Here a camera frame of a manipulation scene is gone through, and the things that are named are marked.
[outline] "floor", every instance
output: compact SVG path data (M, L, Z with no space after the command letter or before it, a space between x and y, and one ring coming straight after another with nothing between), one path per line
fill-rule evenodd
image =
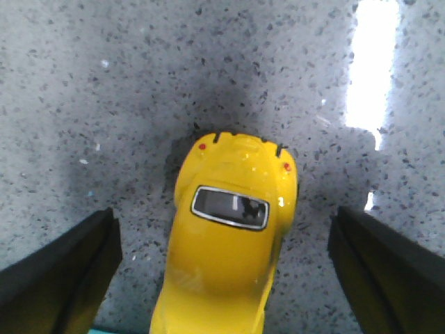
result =
M147 333L172 192L211 131L289 146L300 202L266 334L360 333L326 246L338 205L445 256L441 0L0 0L0 268L112 207L95 325Z

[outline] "toy car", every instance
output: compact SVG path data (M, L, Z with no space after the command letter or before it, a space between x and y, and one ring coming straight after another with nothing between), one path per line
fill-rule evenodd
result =
M176 183L151 334L263 333L297 183L296 163L281 145L228 132L197 141Z

